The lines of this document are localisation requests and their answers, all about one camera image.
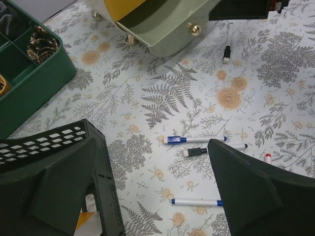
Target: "black cloth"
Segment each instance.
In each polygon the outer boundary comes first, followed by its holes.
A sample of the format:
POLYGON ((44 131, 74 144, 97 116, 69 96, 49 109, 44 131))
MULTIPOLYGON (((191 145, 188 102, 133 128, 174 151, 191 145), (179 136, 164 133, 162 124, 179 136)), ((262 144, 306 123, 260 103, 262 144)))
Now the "black cloth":
POLYGON ((10 6, 0 1, 0 32, 13 41, 28 30, 27 21, 10 6))

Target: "blue marker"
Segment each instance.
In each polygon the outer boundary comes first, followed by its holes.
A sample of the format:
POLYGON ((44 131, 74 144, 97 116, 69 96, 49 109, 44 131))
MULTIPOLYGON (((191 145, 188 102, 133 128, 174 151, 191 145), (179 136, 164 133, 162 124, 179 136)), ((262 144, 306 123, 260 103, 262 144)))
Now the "blue marker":
POLYGON ((173 198, 172 204, 176 206, 211 206, 211 207, 222 207, 223 203, 221 200, 199 200, 199 199, 180 199, 173 198))
POLYGON ((210 139, 217 139, 221 142, 225 142, 227 137, 216 137, 216 136, 206 136, 206 137, 180 137, 180 136, 168 136, 165 137, 164 144, 181 144, 181 143, 208 143, 210 139))

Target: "pine cone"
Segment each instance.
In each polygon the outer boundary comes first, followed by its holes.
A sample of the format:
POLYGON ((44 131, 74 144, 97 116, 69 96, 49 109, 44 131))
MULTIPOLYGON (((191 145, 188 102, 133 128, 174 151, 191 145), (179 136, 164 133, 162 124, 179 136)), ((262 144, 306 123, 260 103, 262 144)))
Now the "pine cone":
POLYGON ((42 64, 59 48, 58 42, 52 35, 41 26, 35 26, 31 36, 30 44, 27 47, 29 57, 42 64))

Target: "black object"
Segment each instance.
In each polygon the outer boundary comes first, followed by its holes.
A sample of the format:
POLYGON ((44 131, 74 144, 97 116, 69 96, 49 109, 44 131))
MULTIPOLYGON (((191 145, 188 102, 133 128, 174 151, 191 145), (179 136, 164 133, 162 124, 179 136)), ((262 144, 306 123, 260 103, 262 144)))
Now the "black object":
POLYGON ((6 6, 0 1, 0 32, 13 41, 28 29, 28 22, 19 16, 18 12, 12 7, 6 6))
POLYGON ((227 46, 224 51, 223 59, 231 57, 231 47, 227 46))
MULTIPOLYGON (((221 0, 209 13, 209 21, 266 19, 272 0, 221 0)), ((282 0, 283 7, 289 0, 282 0)))
POLYGON ((125 236, 106 141, 87 120, 0 140, 2 236, 73 236, 91 175, 103 236, 125 236))
POLYGON ((188 151, 188 156, 189 157, 191 157, 191 156, 200 156, 203 153, 208 153, 206 148, 199 148, 199 147, 190 148, 190 149, 187 149, 187 151, 188 151))
POLYGON ((315 179, 211 139, 212 169, 232 236, 302 236, 314 231, 315 179))

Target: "gold drawer knob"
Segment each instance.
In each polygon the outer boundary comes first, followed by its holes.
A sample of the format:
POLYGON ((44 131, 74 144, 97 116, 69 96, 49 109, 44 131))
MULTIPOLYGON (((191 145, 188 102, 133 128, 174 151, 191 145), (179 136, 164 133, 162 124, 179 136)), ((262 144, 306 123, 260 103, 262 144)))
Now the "gold drawer knob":
POLYGON ((197 25, 197 24, 192 24, 189 23, 190 26, 190 33, 192 34, 192 36, 199 36, 201 34, 201 26, 197 25))

